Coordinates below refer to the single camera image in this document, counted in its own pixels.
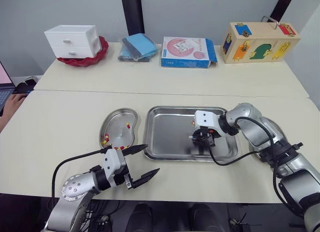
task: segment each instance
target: stainless steel tray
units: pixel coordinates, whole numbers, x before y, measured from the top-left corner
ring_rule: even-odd
[[[189,136],[196,130],[192,126],[197,110],[211,111],[217,115],[225,110],[219,107],[157,106],[148,112],[145,121],[145,155],[153,160],[212,161],[207,148],[193,144]],[[212,152],[220,162],[233,160],[238,155],[237,138],[215,139]]]
[[[135,125],[138,116],[129,108],[122,108],[110,113],[104,120],[99,132],[99,144],[101,148],[112,144],[113,147],[131,146],[135,140]],[[105,134],[109,135],[107,144],[103,144]]]

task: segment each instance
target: red woven basket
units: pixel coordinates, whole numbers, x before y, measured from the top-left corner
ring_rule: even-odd
[[[64,62],[65,64],[71,66],[90,66],[96,64],[98,61],[104,58],[109,48],[108,42],[104,39],[104,37],[99,36],[101,43],[101,51],[99,51],[95,57],[86,57],[86,58],[57,58],[59,61]]]

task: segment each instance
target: white table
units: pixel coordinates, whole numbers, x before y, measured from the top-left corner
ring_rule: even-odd
[[[227,110],[249,102],[276,121],[291,143],[319,170],[319,111],[309,99],[150,95],[72,91],[34,91],[0,134],[0,193],[50,196],[52,173],[62,160],[99,149],[98,135],[105,117],[128,107],[139,116],[136,144],[142,143],[145,118],[156,105],[220,106]],[[239,137],[241,152],[248,143]],[[69,176],[102,164],[103,155],[69,162],[56,179],[56,196]],[[143,186],[125,185],[97,198],[120,200],[279,203],[272,187],[272,172],[254,156],[219,167],[210,162],[152,161],[143,153],[127,157],[134,179],[160,171]]]
[[[118,61],[120,43],[110,43],[106,58],[86,68],[54,61],[35,90],[97,91],[175,95],[230,95],[308,98],[286,62],[224,64],[209,69],[161,67],[151,62]]]

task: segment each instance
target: laptop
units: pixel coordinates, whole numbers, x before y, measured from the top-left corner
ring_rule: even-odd
[[[9,75],[7,74],[5,68],[0,62],[0,112],[5,106],[5,102],[9,96],[15,90],[15,85],[11,81]]]

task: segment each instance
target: wooden lock box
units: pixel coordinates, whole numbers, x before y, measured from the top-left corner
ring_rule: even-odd
[[[231,22],[220,51],[225,63],[281,61],[300,39],[289,23]]]

